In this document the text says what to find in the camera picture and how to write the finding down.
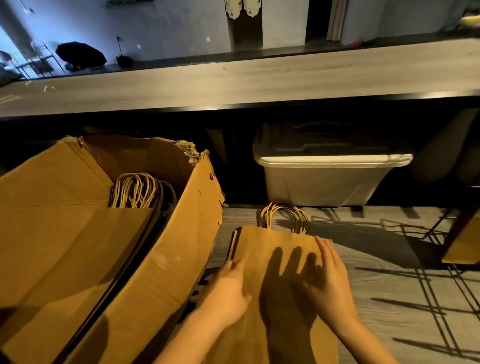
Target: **left hand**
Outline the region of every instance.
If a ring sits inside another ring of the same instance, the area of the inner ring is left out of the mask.
[[[207,292],[202,292],[197,303],[197,311],[222,329],[237,322],[252,300],[249,294],[242,294],[245,261],[239,260],[234,268],[232,264],[233,261],[226,261],[218,275],[204,288]]]

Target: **wooden countertop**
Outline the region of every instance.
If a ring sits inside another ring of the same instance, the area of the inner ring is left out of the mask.
[[[469,38],[21,81],[0,88],[0,118],[478,90],[480,40]]]

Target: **kraft paper bag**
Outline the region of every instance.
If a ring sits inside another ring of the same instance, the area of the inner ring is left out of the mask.
[[[307,298],[291,283],[321,265],[315,238],[243,226],[231,258],[245,259],[243,293],[252,295],[245,315],[228,327],[205,364],[336,364],[338,342]]]

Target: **right hand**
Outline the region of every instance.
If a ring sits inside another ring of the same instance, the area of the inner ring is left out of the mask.
[[[334,333],[338,333],[352,320],[359,321],[353,301],[347,269],[332,241],[318,236],[315,240],[322,254],[322,266],[317,266],[316,277],[310,281],[299,278],[299,288],[312,302],[318,316]]]

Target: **open cardboard box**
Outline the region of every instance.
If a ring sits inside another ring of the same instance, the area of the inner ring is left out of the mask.
[[[179,202],[115,292],[152,215],[108,207],[110,188],[124,172],[171,183]],[[188,300],[222,222],[223,201],[208,151],[161,138],[68,137],[2,176],[2,352],[19,364],[135,361]]]

